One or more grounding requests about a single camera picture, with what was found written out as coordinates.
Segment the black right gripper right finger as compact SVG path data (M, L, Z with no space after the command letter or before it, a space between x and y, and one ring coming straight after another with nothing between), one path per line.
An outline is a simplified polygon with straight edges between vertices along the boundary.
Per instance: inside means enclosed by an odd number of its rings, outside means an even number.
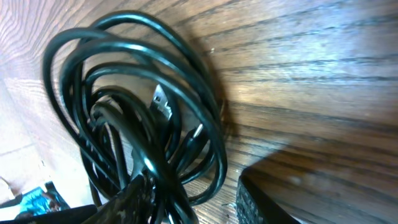
M238 181L236 213L243 224L300 224L245 175Z

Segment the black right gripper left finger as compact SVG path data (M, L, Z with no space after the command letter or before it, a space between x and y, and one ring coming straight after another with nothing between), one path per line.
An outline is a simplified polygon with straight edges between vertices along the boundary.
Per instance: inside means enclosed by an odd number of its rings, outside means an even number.
M152 185L148 178L138 175L83 224L148 223L152 210Z

